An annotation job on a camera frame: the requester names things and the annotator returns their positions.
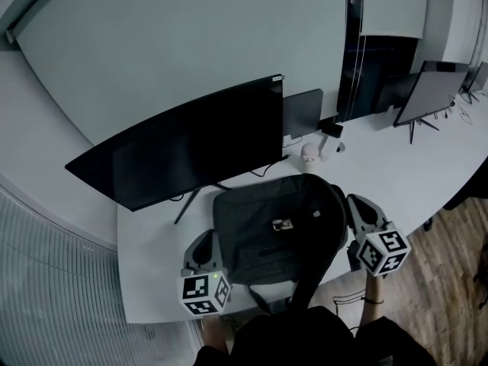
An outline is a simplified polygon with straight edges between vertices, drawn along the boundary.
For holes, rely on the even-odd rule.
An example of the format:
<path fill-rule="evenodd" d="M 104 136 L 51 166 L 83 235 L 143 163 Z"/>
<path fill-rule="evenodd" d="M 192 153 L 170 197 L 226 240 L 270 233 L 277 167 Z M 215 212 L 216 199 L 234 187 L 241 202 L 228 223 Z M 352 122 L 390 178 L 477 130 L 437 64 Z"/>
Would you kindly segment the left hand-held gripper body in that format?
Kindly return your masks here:
<path fill-rule="evenodd" d="M 221 314 L 231 288 L 225 269 L 183 268 L 178 279 L 178 302 L 190 316 Z"/>

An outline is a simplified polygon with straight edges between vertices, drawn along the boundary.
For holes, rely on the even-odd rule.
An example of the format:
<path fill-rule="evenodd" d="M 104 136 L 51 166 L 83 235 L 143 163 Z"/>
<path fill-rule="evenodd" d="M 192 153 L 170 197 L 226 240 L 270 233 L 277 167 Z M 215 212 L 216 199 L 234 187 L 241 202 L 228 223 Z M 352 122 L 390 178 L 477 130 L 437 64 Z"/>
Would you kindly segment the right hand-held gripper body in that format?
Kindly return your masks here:
<path fill-rule="evenodd" d="M 364 268 L 374 277 L 397 271 L 411 252 L 411 245 L 393 222 L 367 228 L 360 226 L 347 255 L 351 271 Z"/>

